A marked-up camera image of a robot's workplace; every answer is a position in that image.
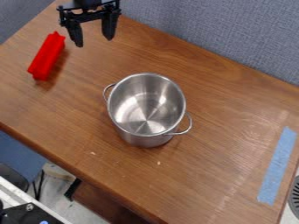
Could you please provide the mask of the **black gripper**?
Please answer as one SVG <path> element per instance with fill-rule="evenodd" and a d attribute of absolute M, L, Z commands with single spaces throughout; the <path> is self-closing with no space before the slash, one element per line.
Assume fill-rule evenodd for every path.
<path fill-rule="evenodd" d="M 116 34 L 120 0 L 69 0 L 57 6 L 60 25 L 66 27 L 76 47 L 82 47 L 80 23 L 101 20 L 101 32 L 106 40 Z"/>

